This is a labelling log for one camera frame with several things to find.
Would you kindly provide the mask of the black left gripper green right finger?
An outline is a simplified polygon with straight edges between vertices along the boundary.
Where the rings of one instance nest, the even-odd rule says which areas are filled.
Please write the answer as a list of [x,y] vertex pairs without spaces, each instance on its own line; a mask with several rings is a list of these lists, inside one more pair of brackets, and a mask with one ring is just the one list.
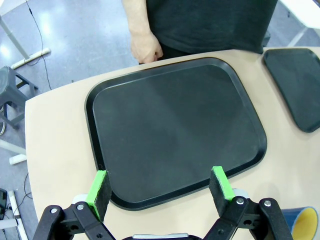
[[219,216],[209,230],[210,240],[231,240],[238,229],[249,230],[255,240],[293,238],[278,202],[263,198],[256,203],[235,195],[221,166],[211,168],[209,190]]

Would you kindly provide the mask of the black left gripper green left finger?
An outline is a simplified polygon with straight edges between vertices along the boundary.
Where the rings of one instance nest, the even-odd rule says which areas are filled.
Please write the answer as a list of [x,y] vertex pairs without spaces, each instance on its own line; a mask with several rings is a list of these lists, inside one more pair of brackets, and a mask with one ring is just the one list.
[[47,206],[37,225],[35,240],[72,240],[85,234],[89,240],[111,240],[113,235],[104,225],[104,217],[112,195],[109,174],[98,170],[84,201],[62,209]]

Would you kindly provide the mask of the person's right hand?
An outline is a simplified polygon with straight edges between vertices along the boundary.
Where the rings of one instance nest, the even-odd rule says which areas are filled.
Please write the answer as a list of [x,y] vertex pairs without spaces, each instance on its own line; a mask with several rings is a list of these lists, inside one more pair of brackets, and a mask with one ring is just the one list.
[[151,31],[131,34],[131,52],[139,64],[156,62],[163,56],[162,47]]

